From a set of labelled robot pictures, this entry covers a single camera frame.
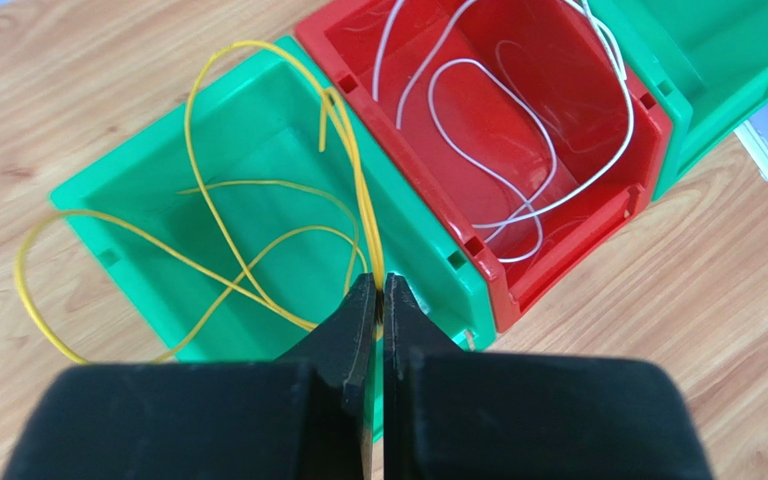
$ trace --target red plastic bin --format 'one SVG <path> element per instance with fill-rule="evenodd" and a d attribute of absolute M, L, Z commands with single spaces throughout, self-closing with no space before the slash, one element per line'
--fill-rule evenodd
<path fill-rule="evenodd" d="M 299 23 L 296 36 L 485 276 L 497 329 L 504 332 L 647 206 L 671 121 L 627 69 L 635 112 L 628 150 L 600 180 L 540 217 L 546 237 L 535 256 L 501 263 L 532 250 L 535 224 L 520 222 L 489 243 L 493 230 L 473 227 L 508 218 L 522 202 L 444 142 L 427 103 L 432 74 L 455 58 L 478 60 L 547 124 L 560 165 L 535 208 L 561 199 L 612 158 L 626 133 L 626 108 L 605 50 L 580 13 L 561 1 L 484 0 L 465 12 L 420 76 L 398 130 L 403 89 L 463 3 L 405 2 L 382 64 L 380 103 L 371 95 L 372 73 L 393 0 L 333 1 Z M 547 178 L 550 155 L 538 128 L 478 68 L 460 65 L 441 74 L 435 99 L 453 141 L 524 194 L 531 196 Z"/>

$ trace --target plastic storage bin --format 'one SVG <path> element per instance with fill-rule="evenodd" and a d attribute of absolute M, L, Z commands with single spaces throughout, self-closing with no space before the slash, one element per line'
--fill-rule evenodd
<path fill-rule="evenodd" d="M 503 264 L 536 242 L 521 222 L 492 242 L 473 224 L 504 220 L 521 201 L 458 156 L 442 139 L 426 95 L 432 74 L 454 58 L 477 59 L 535 108 L 549 125 L 562 165 L 535 207 L 587 181 L 615 154 L 627 117 L 609 60 L 587 20 L 559 1 L 493 0 L 473 4 L 419 79 L 403 129 L 396 105 L 409 77 L 437 42 L 462 0 L 410 0 L 395 22 L 382 66 L 381 103 L 370 88 L 374 59 L 392 0 L 337 0 L 302 21 L 296 35 L 405 177 L 488 281 L 499 331 L 650 201 L 671 129 L 670 119 L 632 76 L 635 135 L 629 150 L 597 183 L 542 215 L 546 240 L 526 261 Z M 475 67 L 453 67 L 435 90 L 451 137 L 524 194 L 547 178 L 550 155 L 526 114 Z"/>
<path fill-rule="evenodd" d="M 674 122 L 661 197 L 768 102 L 768 0 L 591 0 Z"/>
<path fill-rule="evenodd" d="M 277 44 L 329 85 L 294 40 L 287 37 Z M 319 108 L 313 88 L 289 64 L 269 52 L 255 54 L 205 89 L 195 103 L 193 137 L 205 181 L 294 181 L 332 193 L 360 219 L 352 171 L 333 127 L 327 150 L 317 151 Z M 183 112 L 182 107 L 174 110 L 67 181 L 52 193 L 52 201 L 60 209 L 88 208 L 119 216 L 232 280 L 241 269 L 203 197 L 177 194 L 196 186 L 183 140 Z M 486 348 L 495 330 L 482 277 L 353 115 L 352 123 L 387 270 L 408 278 L 424 311 L 452 339 L 466 348 L 472 333 L 476 348 Z M 291 229 L 322 224 L 349 236 L 353 232 L 339 209 L 297 191 L 233 186 L 212 194 L 248 261 Z M 224 290 L 115 226 L 86 218 L 74 218 L 71 225 L 168 345 L 176 345 Z M 318 322 L 343 298 L 350 251 L 339 237 L 308 232 L 276 247 L 253 272 L 275 301 Z M 271 360 L 305 333 L 233 293 L 177 358 Z M 380 434 L 380 365 L 377 371 L 375 428 Z"/>

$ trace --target wood grain surface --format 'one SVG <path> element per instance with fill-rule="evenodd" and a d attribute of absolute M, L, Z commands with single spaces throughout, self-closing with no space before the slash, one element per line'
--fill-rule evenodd
<path fill-rule="evenodd" d="M 12 280 L 21 237 L 50 211 L 48 192 L 183 101 L 214 50 L 274 40 L 323 3 L 17 0 L 0 8 L 0 472 L 39 395 L 68 366 L 36 331 Z M 43 238 L 30 265 L 41 309 L 80 352 L 139 360 L 162 351 L 64 227 Z M 494 349 L 657 362 L 685 393 L 719 477 L 768 479 L 768 186 L 739 143 L 719 146 Z"/>

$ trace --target yellow wire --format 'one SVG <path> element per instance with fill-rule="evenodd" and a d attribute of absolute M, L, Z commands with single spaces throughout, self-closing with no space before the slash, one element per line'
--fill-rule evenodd
<path fill-rule="evenodd" d="M 232 291 L 241 293 L 242 295 L 250 298 L 251 300 L 262 305 L 263 307 L 282 316 L 283 318 L 287 319 L 288 321 L 294 323 L 295 325 L 307 331 L 310 331 L 313 328 L 315 328 L 316 327 L 315 323 L 309 322 L 307 320 L 301 319 L 293 315 L 292 313 L 288 312 L 286 309 L 278 305 L 274 300 L 272 300 L 271 297 L 269 297 L 269 295 L 263 290 L 263 288 L 259 285 L 259 283 L 256 281 L 254 276 L 251 274 L 251 269 L 260 260 L 262 260 L 262 258 L 266 254 L 268 254 L 269 251 L 271 251 L 274 247 L 276 247 L 281 242 L 287 240 L 288 238 L 291 238 L 295 235 L 298 235 L 300 233 L 304 233 L 307 231 L 321 230 L 321 231 L 329 232 L 337 236 L 340 236 L 341 238 L 349 242 L 352 246 L 352 249 L 351 249 L 351 258 L 349 261 L 349 268 L 346 273 L 346 279 L 344 283 L 345 292 L 348 291 L 350 279 L 352 276 L 352 272 L 354 270 L 354 262 L 358 255 L 361 258 L 364 272 L 368 270 L 366 257 L 364 257 L 363 252 L 360 251 L 360 248 L 358 246 L 359 232 L 357 228 L 357 221 L 355 220 L 354 216 L 351 214 L 351 211 L 345 206 L 345 204 L 340 202 L 333 195 L 318 189 L 314 189 L 312 187 L 307 187 L 304 185 L 299 185 L 292 182 L 286 182 L 281 180 L 240 180 L 240 181 L 232 181 L 232 182 L 223 182 L 221 184 L 210 185 L 210 186 L 207 186 L 204 184 L 203 178 L 200 173 L 200 169 L 198 167 L 197 159 L 195 157 L 195 151 L 194 151 L 194 145 L 192 142 L 192 133 L 191 133 L 192 110 L 194 108 L 195 98 L 198 92 L 200 91 L 200 86 L 203 83 L 203 80 L 206 77 L 209 70 L 211 69 L 212 65 L 222 56 L 232 52 L 233 50 L 236 50 L 239 48 L 245 48 L 245 47 L 259 47 L 265 50 L 269 50 L 275 53 L 276 55 L 280 56 L 281 58 L 286 60 L 290 65 L 296 68 L 296 70 L 298 70 L 299 73 L 301 73 L 301 75 L 308 82 L 310 82 L 310 84 L 316 90 L 316 93 L 320 96 L 322 100 L 322 108 L 320 112 L 319 151 L 323 152 L 325 150 L 325 147 L 326 147 L 325 142 L 326 142 L 326 136 L 327 136 L 326 120 L 330 118 L 331 122 L 334 125 L 334 129 L 337 132 L 338 137 L 340 138 L 340 140 L 343 143 L 343 146 L 345 147 L 346 153 L 349 158 L 349 162 L 354 172 L 358 210 L 361 215 L 361 223 L 363 224 L 364 234 L 366 236 L 367 248 L 369 250 L 369 256 L 372 263 L 373 276 L 375 278 L 376 287 L 379 290 L 382 289 L 383 282 L 384 282 L 383 248 L 381 247 L 381 239 L 378 231 L 377 221 L 375 219 L 375 211 L 372 207 L 372 201 L 366 185 L 366 180 L 363 176 L 363 169 L 360 161 L 360 149 L 357 144 L 357 139 L 354 135 L 354 130 L 352 128 L 351 120 L 348 116 L 348 112 L 345 107 L 345 104 L 343 103 L 342 98 L 339 96 L 336 89 L 334 89 L 333 87 L 328 87 L 327 89 L 322 88 L 321 84 L 316 80 L 313 74 L 306 67 L 304 67 L 304 65 L 301 62 L 299 62 L 290 53 L 286 52 L 280 47 L 277 47 L 269 43 L 253 41 L 253 40 L 237 42 L 225 49 L 222 49 L 221 51 L 217 52 L 210 58 L 210 60 L 207 62 L 207 64 L 204 66 L 203 70 L 195 80 L 195 84 L 193 85 L 189 98 L 186 102 L 186 112 L 185 112 L 185 118 L 184 118 L 184 124 L 183 124 L 184 134 L 186 139 L 186 149 L 189 155 L 189 160 L 192 165 L 192 171 L 194 173 L 195 180 L 197 181 L 197 184 L 198 184 L 198 188 L 192 189 L 192 190 L 185 190 L 180 193 L 188 194 L 188 193 L 196 193 L 198 191 L 201 192 L 228 246 L 230 247 L 231 251 L 233 252 L 233 255 L 236 257 L 240 266 L 242 267 L 242 272 L 233 282 L 230 282 L 226 278 L 199 265 L 198 263 L 194 262 L 193 260 L 186 257 L 185 255 L 182 255 L 181 253 L 172 249 L 171 247 L 169 247 L 168 245 L 166 245 L 156 237 L 148 234 L 144 230 L 124 220 L 121 220 L 119 218 L 113 217 L 105 213 L 95 212 L 91 210 L 67 210 L 67 211 L 57 212 L 49 216 L 48 218 L 38 223 L 35 227 L 33 227 L 30 230 L 29 234 L 24 239 L 23 243 L 21 244 L 21 247 L 18 250 L 17 258 L 15 261 L 14 277 L 15 277 L 15 283 L 17 286 L 18 295 L 20 296 L 20 299 L 22 300 L 24 307 L 26 308 L 30 317 L 32 317 L 35 324 L 38 326 L 41 332 L 49 339 L 49 341 L 56 348 L 58 348 L 65 356 L 70 358 L 72 361 L 76 363 L 88 363 L 88 360 L 81 357 L 76 352 L 74 352 L 70 347 L 68 347 L 52 331 L 49 325 L 47 325 L 47 323 L 44 321 L 43 317 L 41 316 L 37 306 L 35 305 L 34 301 L 31 298 L 31 294 L 29 293 L 28 285 L 26 282 L 26 257 L 28 256 L 29 250 L 34 245 L 35 241 L 37 240 L 37 237 L 41 234 L 41 232 L 43 232 L 47 227 L 49 227 L 50 224 L 62 218 L 72 217 L 72 216 L 86 216 L 86 217 L 95 218 L 101 221 L 105 221 L 105 222 L 117 225 L 121 228 L 124 228 L 125 230 L 128 230 L 142 237 L 149 243 L 162 249 L 172 257 L 186 264 L 187 266 L 195 269 L 196 271 L 226 286 L 225 291 L 219 296 L 218 299 L 216 299 L 215 302 L 213 302 L 212 306 L 210 306 L 207 312 L 201 317 L 201 319 L 198 321 L 195 327 L 193 327 L 193 329 L 186 335 L 186 337 L 177 346 L 170 349 L 168 352 L 164 353 L 163 355 L 160 355 L 159 357 L 157 357 L 154 360 L 156 362 L 167 360 L 172 356 L 176 355 L 177 353 L 179 353 L 180 350 L 185 348 L 185 346 L 188 345 L 191 342 L 191 340 L 198 334 L 198 332 L 203 328 L 206 321 L 212 316 L 212 314 L 215 312 L 218 306 L 224 301 L 224 299 L 227 298 L 227 296 Z M 242 255 L 239 253 L 239 250 L 237 249 L 235 243 L 233 242 L 233 239 L 231 238 L 230 233 L 228 232 L 221 218 L 221 215 L 216 209 L 215 204 L 213 203 L 212 198 L 209 194 L 209 190 L 213 188 L 230 186 L 230 185 L 279 185 L 287 188 L 293 188 L 296 190 L 304 191 L 304 192 L 311 193 L 314 195 L 318 195 L 322 198 L 325 198 L 331 201 L 332 203 L 334 203 L 338 208 L 340 208 L 343 212 L 345 212 L 349 216 L 350 220 L 352 221 L 352 225 L 354 226 L 354 232 L 355 232 L 354 240 L 348 238 L 348 236 L 346 236 L 342 232 L 330 227 L 321 226 L 321 225 L 303 227 L 278 237 L 271 244 L 269 244 L 263 251 L 261 251 L 250 264 L 247 264 L 245 260 L 242 258 Z M 249 282 L 251 282 L 251 285 L 260 295 L 259 297 L 256 294 L 238 285 L 238 283 L 241 282 L 241 280 L 246 276 L 248 277 Z"/>
<path fill-rule="evenodd" d="M 257 263 L 263 259 L 264 256 L 266 256 L 269 251 L 271 251 L 274 247 L 276 247 L 278 244 L 283 242 L 284 240 L 288 240 L 291 237 L 294 237 L 295 235 L 309 232 L 313 230 L 321 230 L 325 232 L 333 233 L 334 235 L 339 236 L 343 240 L 349 242 L 349 244 L 352 245 L 352 258 L 355 258 L 355 256 L 360 256 L 360 263 L 363 265 L 363 273 L 366 273 L 369 271 L 369 266 L 366 264 L 366 257 L 363 255 L 363 252 L 360 250 L 360 247 L 357 246 L 356 242 L 353 242 L 352 239 L 350 239 L 346 234 L 343 232 L 340 232 L 339 230 L 335 230 L 330 227 L 324 227 L 321 225 L 311 225 L 309 227 L 302 227 L 297 228 L 291 232 L 285 233 L 281 235 L 280 237 L 274 239 L 272 243 L 270 243 L 266 248 L 263 249 L 253 260 L 251 260 L 251 264 L 248 265 L 252 270 L 254 266 L 257 265 Z M 245 278 L 245 272 L 242 272 L 233 280 L 234 285 L 238 285 L 239 282 L 242 281 L 242 279 Z M 233 292 L 233 289 L 230 287 L 227 287 L 224 289 L 224 291 L 219 295 L 219 297 L 210 305 L 210 307 L 207 309 L 206 313 L 201 317 L 200 320 L 198 320 L 198 323 L 195 324 L 194 327 L 192 327 L 192 330 L 189 332 L 186 337 L 180 341 L 179 344 L 177 344 L 176 347 L 172 348 L 171 350 L 168 350 L 164 354 L 157 357 L 154 362 L 164 362 L 165 360 L 170 359 L 174 355 L 177 355 L 180 353 L 180 351 L 186 347 L 191 341 L 195 338 L 195 336 L 201 331 L 203 326 L 206 324 L 207 320 L 212 316 L 213 313 L 218 309 L 219 305 L 221 305 L 222 302 L 230 295 L 230 293 Z M 348 285 L 343 289 L 343 295 L 346 295 L 348 293 Z"/>
<path fill-rule="evenodd" d="M 299 183 L 295 182 L 288 182 L 286 180 L 230 180 L 226 182 L 219 182 L 214 183 L 212 185 L 207 185 L 207 190 L 213 190 L 216 188 L 222 188 L 222 187 L 230 187 L 235 185 L 264 185 L 264 186 L 280 186 L 285 188 L 291 188 L 293 190 L 298 190 L 305 193 L 310 193 L 319 197 L 324 198 L 325 200 L 333 203 L 336 205 L 337 208 L 343 211 L 343 213 L 346 214 L 346 216 L 349 218 L 349 221 L 351 221 L 352 228 L 354 228 L 354 242 L 352 243 L 352 254 L 351 259 L 349 260 L 349 267 L 348 271 L 346 272 L 346 278 L 344 282 L 343 289 L 346 293 L 348 293 L 349 285 L 351 284 L 351 277 L 352 272 L 354 272 L 354 262 L 357 258 L 357 252 L 360 251 L 360 247 L 358 247 L 358 241 L 359 241 L 359 232 L 357 228 L 357 219 L 354 218 L 354 214 L 351 213 L 351 210 L 346 206 L 345 203 L 341 202 L 337 197 L 331 195 L 330 193 L 319 190 L 318 188 L 308 187 L 307 185 L 301 185 Z M 190 188 L 188 190 L 182 190 L 180 192 L 177 192 L 179 195 L 190 195 L 192 193 L 199 193 L 201 190 L 199 188 Z"/>
<path fill-rule="evenodd" d="M 107 215 L 105 213 L 101 212 L 95 212 L 92 210 L 63 210 L 60 212 L 56 212 L 40 223 L 38 223 L 35 227 L 30 230 L 29 234 L 26 236 L 26 238 L 23 240 L 23 243 L 20 246 L 19 255 L 17 256 L 17 261 L 15 262 L 15 268 L 14 268 L 14 278 L 15 282 L 17 283 L 17 293 L 20 296 L 20 299 L 23 301 L 23 305 L 26 307 L 26 310 L 29 312 L 29 316 L 32 318 L 32 320 L 35 322 L 35 325 L 38 327 L 39 330 L 44 334 L 44 336 L 47 337 L 47 339 L 52 343 L 56 348 L 58 348 L 66 357 L 71 359 L 75 363 L 80 364 L 87 364 L 90 363 L 88 360 L 86 360 L 84 357 L 77 354 L 73 349 L 71 349 L 67 344 L 65 344 L 59 337 L 56 335 L 56 333 L 50 328 L 50 326 L 47 324 L 47 322 L 44 320 L 43 316 L 41 315 L 40 311 L 38 310 L 37 305 L 35 305 L 34 300 L 32 299 L 32 295 L 29 292 L 28 284 L 26 282 L 26 257 L 29 250 L 32 248 L 32 246 L 35 244 L 35 241 L 37 240 L 38 236 L 46 230 L 53 222 L 68 218 L 68 217 L 90 217 L 95 218 L 97 220 L 101 220 L 104 222 L 111 223 L 113 225 L 116 225 L 118 227 L 121 227 L 135 235 L 138 235 L 139 237 L 143 238 L 147 242 L 153 244 L 154 246 L 158 247 L 159 249 L 163 250 L 167 254 L 171 255 L 172 257 L 176 258 L 177 260 L 180 260 L 187 266 L 197 270 L 198 272 L 212 278 L 213 280 L 216 280 L 217 282 L 222 283 L 227 287 L 228 290 L 234 290 L 236 292 L 241 293 L 242 295 L 250 298 L 251 300 L 254 300 L 255 302 L 259 303 L 260 305 L 263 305 L 266 308 L 271 309 L 268 305 L 265 304 L 265 302 L 254 295 L 253 293 L 249 292 L 248 290 L 240 287 L 237 285 L 242 279 L 244 278 L 244 272 L 239 277 L 237 277 L 237 280 L 235 282 L 231 282 L 227 280 L 226 278 L 222 277 L 221 275 L 213 272 L 212 270 L 198 264 L 194 260 L 186 257 L 185 255 L 182 255 L 181 253 L 177 252 L 158 238 L 154 237 L 153 235 L 145 232 L 144 230 L 136 227 L 135 225 L 132 225 L 131 223 L 121 220 L 117 217 L 113 217 L 111 215 Z M 349 244 L 353 245 L 353 250 L 357 250 L 358 247 L 352 242 L 352 240 L 345 235 L 344 233 L 335 230 L 330 227 L 325 227 L 321 225 L 314 225 L 314 226 L 308 226 L 308 227 L 302 227 L 295 229 L 291 232 L 285 233 L 275 239 L 272 243 L 270 243 L 263 251 L 261 251 L 257 257 L 254 259 L 254 261 L 251 262 L 251 268 L 253 268 L 254 265 L 256 265 L 262 258 L 269 253 L 273 248 L 275 248 L 278 244 L 281 242 L 294 237 L 295 235 L 298 235 L 300 233 L 304 233 L 311 230 L 322 230 L 326 232 L 330 232 L 333 234 L 338 235 L 339 237 L 343 238 Z M 361 253 L 361 263 L 364 265 L 364 271 L 366 271 L 366 258 Z M 214 304 L 213 307 L 210 307 L 210 311 L 208 311 L 208 315 L 204 315 L 204 317 L 201 318 L 201 320 L 198 322 L 197 325 L 192 329 L 192 332 L 190 332 L 186 338 L 183 339 L 183 341 L 180 342 L 174 349 L 171 350 L 171 352 L 166 352 L 165 354 L 159 356 L 157 359 L 155 359 L 155 362 L 167 360 L 168 358 L 171 358 L 173 355 L 176 355 L 180 350 L 182 350 L 186 345 L 188 345 L 189 342 L 194 338 L 194 336 L 200 331 L 200 329 L 203 327 L 203 325 L 206 323 L 206 320 L 209 319 L 209 317 L 212 315 L 214 310 L 218 308 L 217 304 Z M 304 321 L 306 325 L 302 326 L 307 331 L 312 330 L 316 327 L 316 324 Z"/>
<path fill-rule="evenodd" d="M 192 171 L 195 174 L 195 180 L 198 183 L 198 188 L 204 197 L 204 201 L 206 201 L 207 207 L 209 207 L 209 210 L 212 213 L 213 218 L 215 218 L 215 222 L 218 225 L 218 228 L 221 230 L 222 235 L 224 235 L 224 239 L 227 242 L 227 245 L 230 247 L 230 250 L 236 257 L 236 260 L 242 267 L 242 271 L 248 276 L 248 281 L 251 282 L 251 285 L 254 287 L 257 293 L 260 294 L 263 300 L 266 301 L 266 303 L 271 305 L 276 310 L 284 313 L 284 316 L 288 320 L 293 321 L 290 318 L 291 314 L 277 305 L 274 300 L 272 300 L 271 297 L 269 297 L 269 295 L 263 290 L 260 284 L 254 279 L 254 277 L 251 276 L 248 265 L 245 263 L 245 260 L 242 258 L 242 255 L 239 253 L 236 245 L 233 243 L 230 232 L 225 227 L 224 221 L 222 221 L 221 215 L 218 213 L 218 210 L 212 201 L 212 197 L 210 196 L 209 191 L 204 184 L 204 180 L 201 176 L 200 168 L 198 167 L 198 162 L 195 156 L 194 144 L 192 142 L 192 110 L 194 109 L 195 98 L 200 91 L 204 78 L 206 77 L 207 73 L 209 73 L 210 69 L 212 69 L 212 66 L 215 64 L 215 62 L 218 61 L 221 57 L 235 50 L 247 47 L 256 47 L 268 50 L 286 60 L 305 79 L 307 79 L 310 85 L 313 86 L 314 90 L 316 90 L 316 93 L 321 97 L 322 109 L 324 112 L 326 112 L 327 116 L 331 118 L 331 121 L 334 124 L 334 128 L 337 131 L 337 135 L 340 137 L 340 140 L 342 140 L 343 146 L 346 149 L 346 153 L 349 156 L 349 161 L 352 165 L 352 168 L 354 169 L 358 210 L 360 211 L 364 233 L 366 233 L 367 249 L 369 250 L 370 260 L 372 261 L 372 272 L 373 276 L 375 277 L 375 284 L 379 290 L 381 290 L 384 285 L 383 249 L 381 248 L 381 240 L 377 236 L 378 227 L 377 225 L 373 225 L 376 223 L 375 212 L 372 208 L 369 192 L 366 189 L 366 182 L 363 180 L 363 169 L 360 164 L 360 151 L 357 145 L 357 139 L 354 136 L 354 130 L 348 117 L 345 104 L 343 103 L 343 100 L 339 94 L 336 93 L 336 90 L 333 89 L 333 87 L 329 87 L 328 90 L 322 88 L 322 85 L 318 80 L 316 80 L 316 77 L 310 72 L 310 70 L 307 69 L 307 67 L 298 61 L 297 58 L 292 56 L 292 54 L 286 50 L 271 43 L 261 42 L 258 40 L 243 40 L 241 42 L 235 42 L 232 45 L 225 47 L 213 54 L 212 57 L 210 57 L 210 59 L 207 61 L 206 65 L 204 65 L 201 73 L 195 79 L 195 83 L 192 86 L 191 92 L 189 93 L 189 98 L 186 101 L 186 113 L 183 121 L 183 128 L 186 137 L 186 150 L 189 154 L 189 160 L 192 164 Z M 321 128 L 320 130 L 319 150 L 321 152 L 324 151 L 325 148 L 326 129 Z"/>

